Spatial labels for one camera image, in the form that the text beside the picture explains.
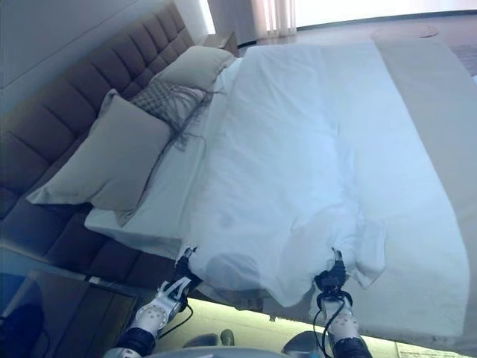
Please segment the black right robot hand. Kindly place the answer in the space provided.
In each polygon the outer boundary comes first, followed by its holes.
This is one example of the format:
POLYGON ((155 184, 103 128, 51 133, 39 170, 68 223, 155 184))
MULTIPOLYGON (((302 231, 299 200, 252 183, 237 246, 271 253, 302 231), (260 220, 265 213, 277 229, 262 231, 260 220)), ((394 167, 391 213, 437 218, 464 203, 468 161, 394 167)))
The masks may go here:
POLYGON ((338 291, 347 280, 347 273, 340 251, 334 250, 335 261, 330 270, 321 272, 314 278, 317 288, 322 292, 338 291))

